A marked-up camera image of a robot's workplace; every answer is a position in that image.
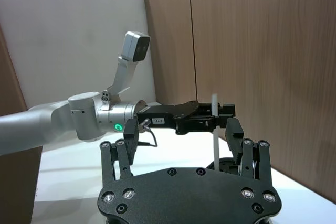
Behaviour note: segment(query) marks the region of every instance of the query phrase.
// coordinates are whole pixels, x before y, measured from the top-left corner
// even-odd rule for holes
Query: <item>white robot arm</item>
[[[135,67],[144,60],[150,37],[127,32],[118,57],[113,85],[103,92],[87,92],[68,101],[38,105],[28,111],[0,117],[0,155],[57,141],[68,131],[86,142],[106,132],[123,132],[128,119],[142,110],[144,101],[121,102],[119,94],[130,87]]]

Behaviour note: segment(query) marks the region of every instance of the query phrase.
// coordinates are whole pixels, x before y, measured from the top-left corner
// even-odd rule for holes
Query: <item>white table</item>
[[[134,175],[169,167],[206,167],[213,161],[211,133],[175,135],[172,129],[154,129],[158,148],[139,146]],[[41,158],[32,223],[104,224],[97,197],[102,188],[99,144],[115,142],[122,134],[110,134],[93,143],[73,139],[45,146]],[[140,141],[152,141],[149,133]],[[220,156],[231,157],[226,142],[220,142]],[[119,167],[116,162],[117,178]],[[273,185],[282,200],[274,224],[336,223],[336,205],[272,169]]]

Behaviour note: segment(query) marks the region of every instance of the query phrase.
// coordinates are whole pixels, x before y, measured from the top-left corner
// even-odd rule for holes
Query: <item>silver cylindrical joint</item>
[[[144,101],[120,102],[110,110],[99,110],[97,122],[99,129],[104,132],[123,132],[128,119],[146,106]]]
[[[98,92],[78,94],[68,99],[72,120],[77,137],[85,142],[92,142],[104,135],[97,124],[95,100],[100,99]]]

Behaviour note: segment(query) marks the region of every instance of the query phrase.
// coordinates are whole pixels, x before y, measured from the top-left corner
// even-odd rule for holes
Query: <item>white straw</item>
[[[217,94],[212,95],[212,104],[211,104],[212,115],[218,116],[218,98]],[[215,170],[219,171],[219,126],[214,129],[214,164]]]

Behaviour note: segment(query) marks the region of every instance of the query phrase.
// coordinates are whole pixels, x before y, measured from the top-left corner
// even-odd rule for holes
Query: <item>wooden wall panel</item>
[[[1,28],[0,94],[0,116],[27,110]],[[0,223],[30,223],[41,152],[38,147],[0,156]]]
[[[197,91],[236,104],[271,161],[336,201],[336,0],[192,0]]]
[[[190,0],[145,0],[156,99],[196,99]]]

